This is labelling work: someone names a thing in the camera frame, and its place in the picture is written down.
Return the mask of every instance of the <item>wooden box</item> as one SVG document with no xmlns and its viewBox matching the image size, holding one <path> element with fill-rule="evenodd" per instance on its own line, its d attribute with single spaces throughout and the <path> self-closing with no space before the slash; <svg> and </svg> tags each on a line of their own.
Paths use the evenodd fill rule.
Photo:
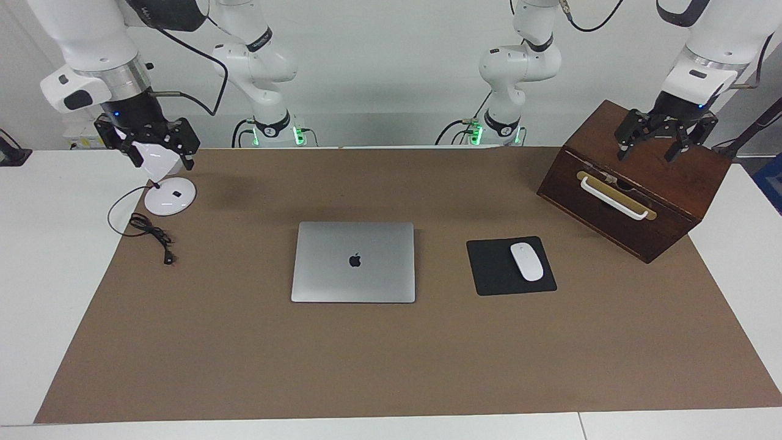
<svg viewBox="0 0 782 440">
<path fill-rule="evenodd" d="M 538 194 L 648 263 L 701 222 L 730 159 L 695 146 L 668 163 L 672 140 L 652 139 L 620 161 L 614 130 L 626 114 L 604 101 L 561 148 Z"/>
</svg>

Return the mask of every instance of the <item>black mouse pad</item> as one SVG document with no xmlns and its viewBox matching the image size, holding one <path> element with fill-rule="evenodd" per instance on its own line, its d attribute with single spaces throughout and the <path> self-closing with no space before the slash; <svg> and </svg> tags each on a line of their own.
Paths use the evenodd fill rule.
<svg viewBox="0 0 782 440">
<path fill-rule="evenodd" d="M 533 282 L 524 280 L 511 254 L 511 245 L 516 243 L 529 243 L 533 247 L 543 264 L 543 278 Z M 468 241 L 467 252 L 475 290 L 482 297 L 557 290 L 557 282 L 539 237 Z"/>
</svg>

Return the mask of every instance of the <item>white handle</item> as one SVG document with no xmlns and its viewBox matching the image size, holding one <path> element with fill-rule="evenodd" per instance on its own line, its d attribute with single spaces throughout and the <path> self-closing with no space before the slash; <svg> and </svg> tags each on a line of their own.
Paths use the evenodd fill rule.
<svg viewBox="0 0 782 440">
<path fill-rule="evenodd" d="M 636 213 L 635 211 L 628 208 L 627 206 L 619 203 L 618 201 L 612 199 L 611 197 L 601 193 L 599 190 L 591 187 L 589 183 L 587 183 L 587 180 L 589 180 L 588 176 L 585 176 L 583 179 L 581 179 L 581 188 L 584 191 L 587 191 L 589 194 L 592 194 L 598 199 L 603 200 L 605 203 L 613 206 L 614 208 L 616 208 L 617 211 L 621 212 L 622 214 L 630 217 L 633 220 L 643 220 L 649 215 L 649 211 L 644 211 L 643 214 Z"/>
</svg>

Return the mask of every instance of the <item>white mouse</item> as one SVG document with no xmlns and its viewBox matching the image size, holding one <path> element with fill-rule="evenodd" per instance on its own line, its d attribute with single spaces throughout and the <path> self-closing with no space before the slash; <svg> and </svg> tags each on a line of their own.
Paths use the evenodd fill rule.
<svg viewBox="0 0 782 440">
<path fill-rule="evenodd" d="M 525 280 L 532 282 L 543 278 L 543 264 L 529 243 L 511 245 L 511 254 L 513 254 L 518 270 Z"/>
</svg>

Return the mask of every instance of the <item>white table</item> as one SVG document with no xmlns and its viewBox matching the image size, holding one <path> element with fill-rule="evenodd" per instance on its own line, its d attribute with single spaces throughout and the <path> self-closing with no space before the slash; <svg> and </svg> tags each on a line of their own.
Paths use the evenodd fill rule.
<svg viewBox="0 0 782 440">
<path fill-rule="evenodd" d="M 119 243 L 106 210 L 144 183 L 113 151 L 38 151 L 0 168 L 0 438 L 782 438 L 782 408 L 29 426 Z M 734 165 L 690 235 L 780 388 L 782 217 Z"/>
</svg>

